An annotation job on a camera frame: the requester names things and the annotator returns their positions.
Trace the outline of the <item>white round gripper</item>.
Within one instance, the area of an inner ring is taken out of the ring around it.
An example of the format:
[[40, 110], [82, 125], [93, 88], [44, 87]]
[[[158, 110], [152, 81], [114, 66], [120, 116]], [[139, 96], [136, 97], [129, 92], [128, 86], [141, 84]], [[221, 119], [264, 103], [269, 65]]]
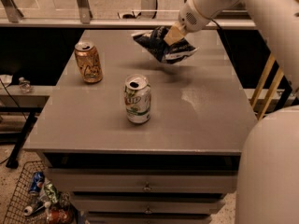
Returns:
[[187, 0], [175, 22], [164, 37], [168, 46], [179, 42], [187, 33], [202, 30], [219, 13], [232, 7], [237, 0]]

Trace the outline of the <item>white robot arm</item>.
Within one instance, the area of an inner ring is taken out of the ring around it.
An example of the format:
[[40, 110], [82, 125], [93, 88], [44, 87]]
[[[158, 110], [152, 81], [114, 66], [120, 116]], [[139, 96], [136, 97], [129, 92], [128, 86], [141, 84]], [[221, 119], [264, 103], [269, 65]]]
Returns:
[[[296, 0], [187, 0], [166, 35], [173, 44], [202, 30], [217, 14], [245, 4], [292, 90], [299, 88], [299, 3]], [[299, 224], [299, 106], [259, 120], [242, 149], [235, 224]]]

